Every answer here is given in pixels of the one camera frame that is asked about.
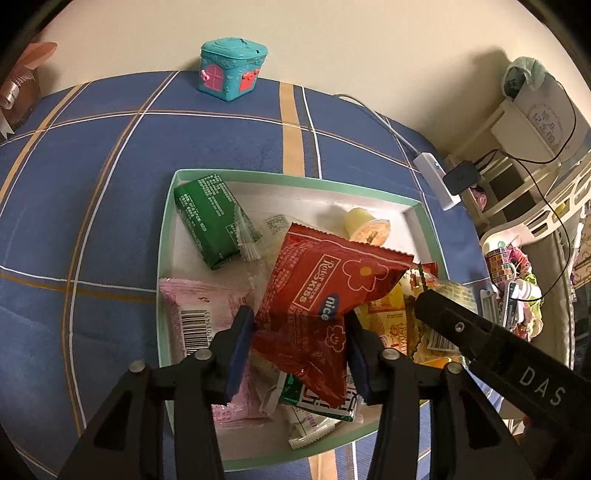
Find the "mint green box rim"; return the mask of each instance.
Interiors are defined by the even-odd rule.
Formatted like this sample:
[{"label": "mint green box rim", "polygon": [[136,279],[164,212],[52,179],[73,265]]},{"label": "mint green box rim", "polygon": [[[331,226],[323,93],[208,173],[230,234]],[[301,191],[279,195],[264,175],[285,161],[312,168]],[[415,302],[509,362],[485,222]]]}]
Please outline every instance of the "mint green box rim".
[{"label": "mint green box rim", "polygon": [[[391,203],[400,205],[407,205],[413,208],[417,214],[423,235],[425,237],[427,248],[431,255],[431,259],[439,265],[443,265],[443,253],[439,248],[435,231],[425,211],[424,206],[419,200],[410,199],[397,195],[395,193],[382,192],[381,190],[374,190],[367,187],[360,187],[348,183],[341,183],[338,181],[321,180],[309,177],[296,177],[292,175],[285,175],[281,173],[269,173],[261,171],[249,170],[216,170],[216,169],[200,169],[189,168],[184,170],[177,170],[168,189],[166,204],[164,207],[164,216],[162,220],[162,227],[160,230],[160,246],[158,247],[158,278],[165,275],[164,271],[168,269],[168,265],[164,265],[163,253],[168,251],[168,237],[170,232],[170,223],[172,214],[174,213],[174,188],[182,181],[198,180],[207,175],[217,173],[226,182],[243,182],[243,183],[262,183],[279,185],[286,187],[300,187],[312,190],[324,190],[326,192],[338,192],[360,197],[367,197],[377,200],[385,200]],[[440,278],[446,280],[445,272],[440,270]],[[170,348],[168,345],[168,329],[165,322],[164,303],[160,292],[156,297],[156,334],[158,341],[158,361],[161,367],[170,365]],[[174,406],[173,402],[167,402],[168,416],[171,425],[174,425]],[[378,430],[378,422],[364,424],[352,432],[339,435],[339,430],[331,433],[307,447],[286,451],[285,453],[276,455],[266,455],[255,458],[246,458],[241,460],[226,460],[223,462],[225,471],[246,470],[249,468],[261,468],[277,463],[293,462],[302,458],[307,458],[319,453],[333,450],[348,443],[363,438]]]}]

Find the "green snack package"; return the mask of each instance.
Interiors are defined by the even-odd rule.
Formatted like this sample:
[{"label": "green snack package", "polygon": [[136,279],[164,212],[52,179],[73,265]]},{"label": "green snack package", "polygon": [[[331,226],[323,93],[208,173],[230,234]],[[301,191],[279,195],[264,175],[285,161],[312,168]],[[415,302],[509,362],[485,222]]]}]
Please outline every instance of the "green snack package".
[{"label": "green snack package", "polygon": [[331,419],[353,421],[357,410],[357,390],[353,384],[353,377],[347,370],[347,396],[345,402],[338,408],[331,408],[328,403],[319,399],[318,395],[302,384],[297,377],[287,374],[279,397],[279,403],[293,405]]},{"label": "green snack package", "polygon": [[[219,175],[176,187],[174,201],[209,268],[216,270],[240,253],[234,226],[238,202]],[[260,237],[254,228],[253,234]]]}]

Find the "black adapter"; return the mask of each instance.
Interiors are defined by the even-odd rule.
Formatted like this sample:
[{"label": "black adapter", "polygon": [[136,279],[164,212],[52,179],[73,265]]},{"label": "black adapter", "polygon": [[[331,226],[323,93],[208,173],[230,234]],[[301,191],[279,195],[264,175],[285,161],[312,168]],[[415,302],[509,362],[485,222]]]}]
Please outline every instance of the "black adapter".
[{"label": "black adapter", "polygon": [[443,176],[443,183],[452,195],[458,195],[476,184],[482,177],[476,166],[470,161],[463,161]]}]

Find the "flower graphic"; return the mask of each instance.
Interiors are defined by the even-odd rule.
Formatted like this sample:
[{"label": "flower graphic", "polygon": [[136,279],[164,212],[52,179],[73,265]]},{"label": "flower graphic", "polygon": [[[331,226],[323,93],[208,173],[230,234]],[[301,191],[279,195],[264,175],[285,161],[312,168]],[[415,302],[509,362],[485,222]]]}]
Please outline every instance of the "flower graphic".
[{"label": "flower graphic", "polygon": [[345,349],[345,329],[341,325],[334,325],[326,329],[324,343],[335,352],[342,352]]},{"label": "flower graphic", "polygon": [[372,291],[376,280],[383,280],[388,276],[388,269],[373,258],[347,260],[343,264],[343,272],[347,275],[347,284],[353,291]]}]

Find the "teal toy box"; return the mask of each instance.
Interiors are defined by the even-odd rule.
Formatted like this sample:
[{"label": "teal toy box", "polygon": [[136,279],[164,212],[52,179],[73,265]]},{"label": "teal toy box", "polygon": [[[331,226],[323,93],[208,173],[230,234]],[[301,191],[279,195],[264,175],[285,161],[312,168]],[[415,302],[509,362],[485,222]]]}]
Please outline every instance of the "teal toy box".
[{"label": "teal toy box", "polygon": [[267,52],[266,46],[243,38],[205,42],[197,89],[227,102],[250,92]]}]

